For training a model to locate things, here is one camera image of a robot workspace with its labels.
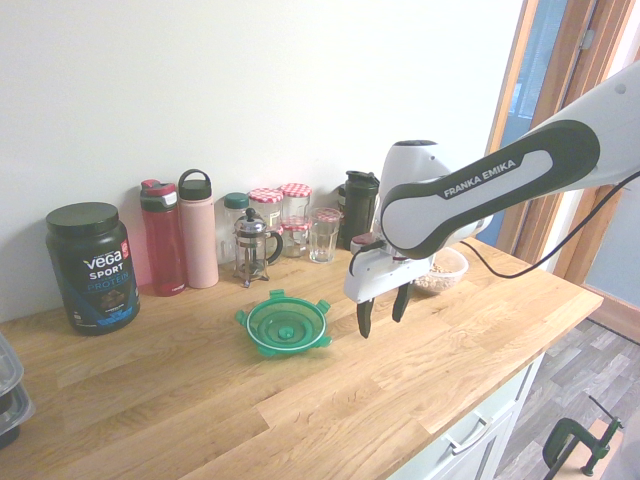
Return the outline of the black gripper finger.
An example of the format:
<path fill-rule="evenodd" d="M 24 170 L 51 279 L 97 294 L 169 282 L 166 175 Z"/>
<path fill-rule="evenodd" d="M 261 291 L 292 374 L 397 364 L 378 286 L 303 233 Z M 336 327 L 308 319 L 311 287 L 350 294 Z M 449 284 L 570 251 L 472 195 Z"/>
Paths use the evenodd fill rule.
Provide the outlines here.
<path fill-rule="evenodd" d="M 374 300 L 369 299 L 357 304 L 357 321 L 360 335 L 368 338 L 371 331 L 371 313 L 374 306 Z"/>
<path fill-rule="evenodd" d="M 398 287 L 397 296 L 392 310 L 392 319 L 400 323 L 411 297 L 412 283 L 408 282 Z"/>

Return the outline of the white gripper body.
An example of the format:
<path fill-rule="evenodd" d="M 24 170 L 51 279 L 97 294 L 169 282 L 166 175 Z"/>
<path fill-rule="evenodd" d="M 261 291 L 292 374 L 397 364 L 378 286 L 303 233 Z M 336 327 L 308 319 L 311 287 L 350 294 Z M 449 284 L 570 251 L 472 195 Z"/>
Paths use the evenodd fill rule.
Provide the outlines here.
<path fill-rule="evenodd" d="M 375 244 L 366 245 L 352 257 L 343 291 L 349 299 L 361 304 L 411 283 L 427 274 L 431 265 L 432 257 L 397 259 L 385 246 L 376 248 Z"/>

